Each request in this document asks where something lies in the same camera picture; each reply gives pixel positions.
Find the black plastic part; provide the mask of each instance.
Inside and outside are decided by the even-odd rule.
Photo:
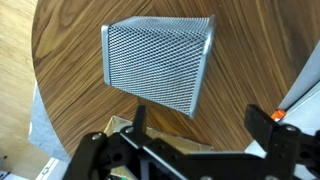
[[[107,136],[103,132],[94,132],[85,135],[64,175],[65,180],[103,179],[110,172],[99,172],[97,157],[103,146],[107,144]]]
[[[139,106],[133,125],[109,138],[86,135],[64,179],[105,179],[110,170],[125,166],[136,179],[297,179],[296,163],[319,177],[320,131],[303,134],[279,125],[255,105],[248,105],[245,127],[267,152],[264,159],[243,153],[184,155],[145,132],[145,106]]]

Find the wooden table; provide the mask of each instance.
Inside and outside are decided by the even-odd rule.
[[[217,29],[194,121],[103,82],[100,27],[134,16],[207,17]],[[110,117],[132,119],[148,105],[148,126],[243,150],[248,103],[272,113],[320,39],[318,0],[41,0],[34,17],[34,69],[48,116],[68,153]]]

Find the wood grain surface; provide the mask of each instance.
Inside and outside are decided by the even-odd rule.
[[[213,51],[194,121],[103,82],[100,27],[133,15],[216,15]],[[32,53],[51,122],[72,154],[80,138],[103,130],[112,115],[132,119],[148,105],[148,125],[210,144],[243,150],[248,103],[272,113],[320,38],[317,0],[57,0],[39,1]]]
[[[27,179],[36,179],[50,159],[28,141],[35,84],[30,49],[36,4],[36,0],[0,1],[0,157],[8,156],[0,162],[0,170]]]

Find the silver mesh container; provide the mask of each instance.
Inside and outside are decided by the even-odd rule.
[[[214,24],[214,16],[139,16],[102,26],[105,83],[192,119]]]

